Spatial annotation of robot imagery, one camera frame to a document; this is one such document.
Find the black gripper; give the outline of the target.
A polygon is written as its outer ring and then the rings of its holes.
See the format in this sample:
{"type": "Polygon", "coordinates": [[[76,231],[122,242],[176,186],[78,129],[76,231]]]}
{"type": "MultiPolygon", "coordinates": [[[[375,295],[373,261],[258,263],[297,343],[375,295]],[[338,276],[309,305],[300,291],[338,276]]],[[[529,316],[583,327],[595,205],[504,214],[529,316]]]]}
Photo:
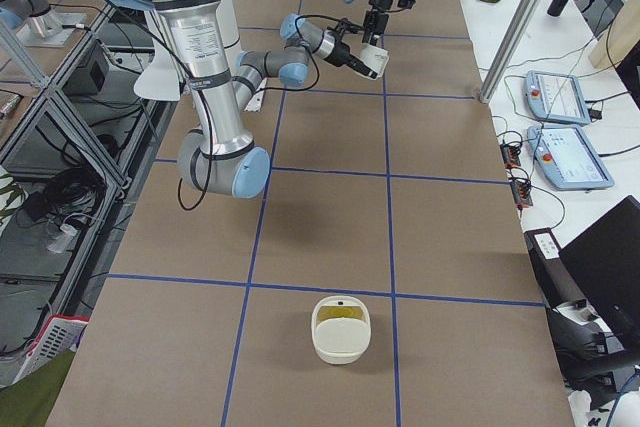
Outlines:
{"type": "Polygon", "coordinates": [[[388,14],[392,9],[394,0],[369,0],[372,9],[365,14],[362,27],[362,42],[376,46],[385,33],[388,23],[388,14]]]}
{"type": "Polygon", "coordinates": [[[354,72],[364,78],[372,78],[373,70],[358,57],[351,54],[350,47],[340,39],[335,39],[327,62],[333,66],[349,66],[354,72]]]}

